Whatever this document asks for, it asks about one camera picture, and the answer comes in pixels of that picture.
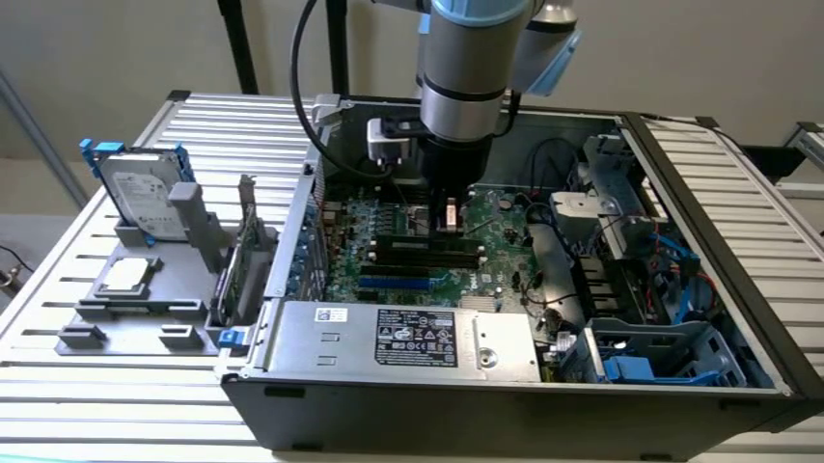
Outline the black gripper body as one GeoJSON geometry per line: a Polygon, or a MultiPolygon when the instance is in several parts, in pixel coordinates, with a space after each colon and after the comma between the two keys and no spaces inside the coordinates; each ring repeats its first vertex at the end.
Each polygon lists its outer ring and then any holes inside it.
{"type": "Polygon", "coordinates": [[[421,174],[433,192],[458,194],[482,178],[491,143],[491,136],[473,142],[422,139],[421,174]]]}

